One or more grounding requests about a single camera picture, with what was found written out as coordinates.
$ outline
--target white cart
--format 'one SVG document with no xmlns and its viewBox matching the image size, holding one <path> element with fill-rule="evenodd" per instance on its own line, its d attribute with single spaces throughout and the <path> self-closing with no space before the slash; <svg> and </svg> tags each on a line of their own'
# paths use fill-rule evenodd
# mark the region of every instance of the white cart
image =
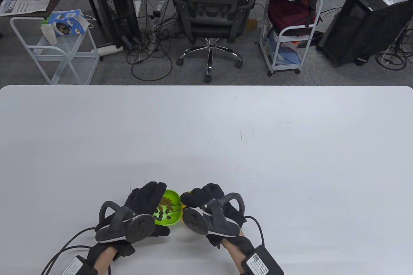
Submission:
<svg viewBox="0 0 413 275">
<path fill-rule="evenodd" d="M 51 45 L 45 36 L 42 36 L 36 45 L 28 45 L 16 27 L 17 20 L 38 20 L 40 28 L 44 18 L 13 17 L 10 24 L 49 85 L 90 84 L 99 61 L 99 54 L 89 29 L 81 35 L 58 36 L 56 45 Z M 89 36 L 93 49 L 90 52 L 80 52 L 79 47 L 86 36 Z M 47 76 L 40 61 L 59 62 L 52 79 Z"/>
<path fill-rule="evenodd" d="M 316 5 L 316 19 L 315 23 L 309 25 L 308 27 L 311 29 L 310 35 L 304 35 L 304 36 L 285 36 L 284 33 L 288 30 L 292 29 L 305 29 L 306 26 L 289 26 L 285 29 L 283 29 L 279 35 L 277 35 L 274 31 L 272 32 L 272 42 L 275 42 L 275 48 L 270 44 L 270 40 L 267 38 L 268 31 L 273 28 L 273 24 L 271 21 L 268 19 L 268 1 L 265 5 L 265 11 L 264 11 L 264 16 L 263 16 L 263 22 L 261 26 L 261 33 L 260 33 L 260 39 L 259 39 L 259 45 L 261 47 L 262 53 L 264 54 L 265 62 L 267 63 L 268 66 L 268 76 L 272 76 L 274 71 L 281 71 L 281 70 L 295 70 L 295 74 L 300 74 L 301 69 L 303 67 L 305 58 L 308 53 L 308 48 L 310 47 L 311 44 L 311 39 L 313 38 L 314 31 L 316 30 L 317 26 L 317 21 L 318 18 L 320 17 L 320 12 L 321 9 L 323 8 L 323 0 L 317 0 L 317 5 Z M 308 41 L 306 48 L 304 50 L 304 55 L 301 58 L 300 54 L 298 51 L 295 51 L 295 54 L 298 58 L 298 63 L 294 64 L 285 64 L 285 61 L 283 63 L 280 63 L 279 57 L 279 51 L 280 51 L 280 46 L 283 42 L 296 42 L 296 41 Z"/>
</svg>

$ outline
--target computer case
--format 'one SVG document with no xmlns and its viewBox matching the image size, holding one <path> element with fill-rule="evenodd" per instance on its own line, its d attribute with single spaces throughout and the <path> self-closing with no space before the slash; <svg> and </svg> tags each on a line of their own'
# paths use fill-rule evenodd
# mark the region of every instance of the computer case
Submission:
<svg viewBox="0 0 413 275">
<path fill-rule="evenodd" d="M 382 0 L 346 0 L 317 46 L 337 64 L 367 61 L 399 36 L 413 17 L 413 0 L 387 5 Z"/>
<path fill-rule="evenodd" d="M 133 0 L 96 0 L 113 42 L 131 48 L 142 41 Z"/>
</svg>

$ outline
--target newspaper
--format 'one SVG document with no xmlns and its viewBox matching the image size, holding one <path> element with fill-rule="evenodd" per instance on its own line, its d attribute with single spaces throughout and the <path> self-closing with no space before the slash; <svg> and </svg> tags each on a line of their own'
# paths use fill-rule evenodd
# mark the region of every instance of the newspaper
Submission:
<svg viewBox="0 0 413 275">
<path fill-rule="evenodd" d="M 46 11 L 49 2 L 50 0 L 4 0 L 0 5 L 0 16 Z"/>
</svg>

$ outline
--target hand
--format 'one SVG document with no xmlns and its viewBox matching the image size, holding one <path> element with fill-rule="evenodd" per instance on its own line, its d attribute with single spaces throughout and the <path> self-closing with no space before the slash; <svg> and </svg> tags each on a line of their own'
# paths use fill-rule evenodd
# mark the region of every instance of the hand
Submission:
<svg viewBox="0 0 413 275">
<path fill-rule="evenodd" d="M 195 188 L 191 192 L 186 192 L 182 194 L 180 199 L 181 202 L 188 207 L 201 207 L 213 198 L 220 199 L 222 197 L 224 197 L 224 192 L 222 191 L 219 185 L 208 184 L 204 186 L 202 189 Z M 223 213 L 225 217 L 232 219 L 240 227 L 242 227 L 242 224 L 246 222 L 244 215 L 242 215 L 238 210 L 236 210 L 236 208 L 233 207 L 230 203 L 224 205 Z M 222 236 L 212 234 L 207 235 L 206 237 L 208 238 L 209 242 L 214 246 L 218 246 L 219 244 L 221 244 L 221 241 L 223 239 Z"/>
<path fill-rule="evenodd" d="M 161 202 L 162 197 L 165 194 L 166 184 L 163 182 L 149 182 L 142 188 L 135 188 L 130 195 L 128 196 L 125 206 L 132 209 L 137 215 L 149 214 L 153 215 L 159 203 Z M 113 218 L 113 214 L 106 217 L 103 222 L 100 222 L 95 231 L 98 231 L 105 225 L 110 224 Z M 168 236 L 170 229 L 166 226 L 155 225 L 155 230 L 150 236 Z M 111 243 L 98 243 L 89 250 L 87 255 L 87 262 L 90 265 L 94 265 L 96 259 L 99 255 L 104 252 L 109 246 L 114 247 L 117 250 L 117 254 L 114 257 L 114 261 L 119 256 L 130 256 L 135 252 L 135 249 L 132 247 L 131 243 L 123 241 L 114 241 Z"/>
</svg>

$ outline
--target floor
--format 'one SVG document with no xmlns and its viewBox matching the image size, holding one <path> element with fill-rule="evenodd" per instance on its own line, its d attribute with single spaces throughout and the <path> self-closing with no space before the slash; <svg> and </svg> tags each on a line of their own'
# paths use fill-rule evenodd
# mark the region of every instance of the floor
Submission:
<svg viewBox="0 0 413 275">
<path fill-rule="evenodd" d="M 160 0 L 149 0 L 154 4 Z M 324 0 L 324 10 L 342 6 L 345 0 Z M 87 0 L 62 0 L 57 7 L 60 10 L 80 8 L 90 9 Z M 250 17 L 262 18 L 263 8 L 256 5 Z M 319 29 L 325 31 L 334 14 L 329 14 L 320 24 Z M 22 25 L 30 37 L 38 34 L 37 27 Z M 28 56 L 22 44 L 10 28 L 9 18 L 0 18 L 0 32 L 5 37 L 0 39 L 0 88 L 9 84 L 46 84 L 45 79 Z M 347 64 L 337 67 L 311 47 L 303 71 L 300 75 L 294 72 L 279 72 L 267 77 L 267 66 L 263 55 L 256 45 L 259 29 L 246 32 L 233 44 L 223 42 L 229 48 L 239 52 L 244 58 L 244 66 L 237 69 L 231 57 L 215 54 L 213 80 L 214 85 L 408 85 L 413 86 L 412 64 L 402 71 L 389 71 L 371 60 L 363 67 Z M 173 70 L 166 78 L 157 82 L 141 82 L 130 73 L 130 65 L 126 63 L 126 53 L 107 56 L 99 62 L 92 80 L 94 85 L 202 85 L 205 75 L 207 55 L 203 51 L 186 58 L 184 66 L 175 66 L 179 54 L 190 46 L 186 39 L 174 39 L 171 42 L 169 55 L 174 63 Z M 52 75 L 54 67 L 47 66 Z M 134 67 L 135 74 L 144 79 L 163 76 L 170 69 L 169 60 L 150 58 L 143 64 Z"/>
</svg>

